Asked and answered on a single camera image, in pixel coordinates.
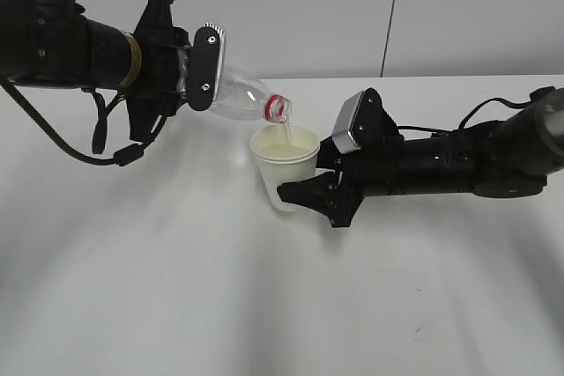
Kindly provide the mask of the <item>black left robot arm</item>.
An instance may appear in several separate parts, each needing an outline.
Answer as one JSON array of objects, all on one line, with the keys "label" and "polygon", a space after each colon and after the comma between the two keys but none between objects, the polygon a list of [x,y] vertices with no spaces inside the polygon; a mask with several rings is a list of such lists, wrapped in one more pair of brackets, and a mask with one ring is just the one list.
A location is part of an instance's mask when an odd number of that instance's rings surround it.
[{"label": "black left robot arm", "polygon": [[90,20],[67,0],[1,0],[1,73],[15,85],[116,90],[130,139],[144,142],[158,116],[182,106],[188,34],[174,0],[149,0],[133,33]]}]

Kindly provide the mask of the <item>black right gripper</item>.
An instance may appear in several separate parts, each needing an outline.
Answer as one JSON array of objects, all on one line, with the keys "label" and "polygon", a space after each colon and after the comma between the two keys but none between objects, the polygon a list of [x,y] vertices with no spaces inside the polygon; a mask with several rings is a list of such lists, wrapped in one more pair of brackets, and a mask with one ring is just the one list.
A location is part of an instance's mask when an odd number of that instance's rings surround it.
[{"label": "black right gripper", "polygon": [[285,182],[280,199],[324,215],[333,228],[346,228],[364,197],[407,195],[404,175],[405,140],[399,129],[334,129],[323,139],[316,177]]}]

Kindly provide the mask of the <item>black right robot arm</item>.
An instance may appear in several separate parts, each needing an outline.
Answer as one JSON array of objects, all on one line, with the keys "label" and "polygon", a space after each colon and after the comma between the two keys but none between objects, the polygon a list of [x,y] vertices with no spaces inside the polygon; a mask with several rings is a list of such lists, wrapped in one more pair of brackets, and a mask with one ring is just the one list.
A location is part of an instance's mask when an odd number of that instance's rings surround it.
[{"label": "black right robot arm", "polygon": [[563,91],[547,86],[524,103],[498,101],[516,114],[473,126],[464,117],[456,129],[407,140],[377,90],[367,88],[344,103],[331,136],[320,143],[315,166],[322,174],[279,185],[279,198],[342,228],[370,196],[537,195],[548,175],[563,168]]}]

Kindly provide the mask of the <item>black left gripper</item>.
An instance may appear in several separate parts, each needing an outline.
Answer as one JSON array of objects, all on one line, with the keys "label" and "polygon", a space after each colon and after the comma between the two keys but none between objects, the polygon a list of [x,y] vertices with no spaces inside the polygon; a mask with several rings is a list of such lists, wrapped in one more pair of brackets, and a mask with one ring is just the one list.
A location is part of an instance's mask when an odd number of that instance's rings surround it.
[{"label": "black left gripper", "polygon": [[184,59],[189,33],[173,24],[175,0],[148,0],[133,38],[141,51],[141,68],[126,89],[130,140],[146,141],[159,117],[176,115],[183,104]]}]

